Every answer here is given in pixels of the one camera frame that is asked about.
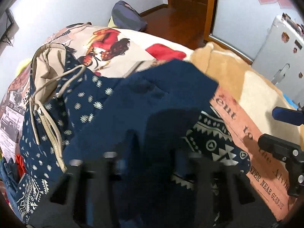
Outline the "white cabinet with stickers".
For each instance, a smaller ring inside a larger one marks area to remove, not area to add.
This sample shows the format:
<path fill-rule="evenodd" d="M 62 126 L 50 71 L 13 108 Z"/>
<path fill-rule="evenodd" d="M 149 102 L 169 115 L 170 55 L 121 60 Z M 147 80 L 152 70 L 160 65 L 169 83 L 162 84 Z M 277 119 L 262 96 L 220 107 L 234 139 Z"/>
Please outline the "white cabinet with stickers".
<path fill-rule="evenodd" d="M 252 68 L 303 106 L 303 37 L 282 16 L 274 18 Z"/>

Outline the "blue denim jeans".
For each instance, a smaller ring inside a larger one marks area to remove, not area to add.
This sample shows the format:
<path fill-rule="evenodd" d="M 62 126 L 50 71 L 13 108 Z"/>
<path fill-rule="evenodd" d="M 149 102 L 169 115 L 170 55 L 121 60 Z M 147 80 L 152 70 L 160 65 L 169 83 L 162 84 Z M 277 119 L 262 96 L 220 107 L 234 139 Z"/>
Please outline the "blue denim jeans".
<path fill-rule="evenodd" d="M 17 186 L 20 180 L 17 164 L 10 158 L 1 160 L 1 179 L 6 188 L 9 203 L 17 210 Z"/>

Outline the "wall mounted dark monitor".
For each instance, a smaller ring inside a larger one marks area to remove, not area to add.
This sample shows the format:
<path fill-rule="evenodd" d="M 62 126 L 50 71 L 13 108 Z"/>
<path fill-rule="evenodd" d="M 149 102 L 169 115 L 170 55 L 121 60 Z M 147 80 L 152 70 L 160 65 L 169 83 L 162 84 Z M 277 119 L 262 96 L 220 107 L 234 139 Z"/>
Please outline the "wall mounted dark monitor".
<path fill-rule="evenodd" d="M 1 15 L 1 43 L 13 46 L 14 35 L 19 30 L 10 9 L 6 9 Z"/>

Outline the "grey blue bag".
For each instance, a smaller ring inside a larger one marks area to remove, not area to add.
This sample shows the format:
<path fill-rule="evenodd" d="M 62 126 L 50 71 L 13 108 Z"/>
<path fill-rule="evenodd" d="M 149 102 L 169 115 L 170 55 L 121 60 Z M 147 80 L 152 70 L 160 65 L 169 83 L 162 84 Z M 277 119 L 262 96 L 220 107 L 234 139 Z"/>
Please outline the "grey blue bag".
<path fill-rule="evenodd" d="M 111 11 L 111 19 L 114 25 L 120 29 L 144 31 L 147 28 L 147 22 L 140 14 L 122 0 L 115 3 Z"/>

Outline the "navy patterned hooded garment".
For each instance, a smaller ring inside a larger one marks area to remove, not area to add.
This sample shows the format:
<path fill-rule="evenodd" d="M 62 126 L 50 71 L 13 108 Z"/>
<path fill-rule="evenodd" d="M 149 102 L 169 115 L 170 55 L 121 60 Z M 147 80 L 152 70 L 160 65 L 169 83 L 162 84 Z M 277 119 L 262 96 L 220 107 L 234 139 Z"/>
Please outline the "navy patterned hooded garment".
<path fill-rule="evenodd" d="M 250 168 L 248 155 L 210 105 L 217 87 L 180 60 L 107 78 L 63 45 L 40 47 L 31 61 L 20 139 L 27 168 L 17 189 L 22 221 L 28 224 L 71 160 L 98 160 L 132 130 L 138 145 L 115 191 L 119 217 L 137 219 L 138 227 L 179 227 L 185 193 L 175 176 L 179 152 L 236 166 L 245 175 Z"/>

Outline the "white sliding wardrobe door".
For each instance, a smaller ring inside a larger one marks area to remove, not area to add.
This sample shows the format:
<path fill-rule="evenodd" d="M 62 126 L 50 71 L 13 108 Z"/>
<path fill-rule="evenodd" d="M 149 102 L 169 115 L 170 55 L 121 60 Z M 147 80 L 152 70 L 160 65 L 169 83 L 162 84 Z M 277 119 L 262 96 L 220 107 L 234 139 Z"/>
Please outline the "white sliding wardrobe door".
<path fill-rule="evenodd" d="M 290 0 L 217 0 L 211 35 L 253 60 L 274 18 L 283 13 L 303 23 Z"/>

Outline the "beige fleece blanket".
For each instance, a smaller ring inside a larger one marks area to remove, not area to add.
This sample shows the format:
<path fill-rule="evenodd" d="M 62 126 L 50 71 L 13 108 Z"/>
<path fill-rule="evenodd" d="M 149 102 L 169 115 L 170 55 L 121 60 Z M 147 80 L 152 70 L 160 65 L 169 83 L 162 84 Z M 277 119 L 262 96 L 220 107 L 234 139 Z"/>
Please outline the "beige fleece blanket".
<path fill-rule="evenodd" d="M 243 108 L 262 133 L 303 146 L 303 126 L 274 120 L 274 107 L 291 108 L 283 93 L 243 59 L 213 42 L 196 49 L 190 61 L 215 79 Z"/>

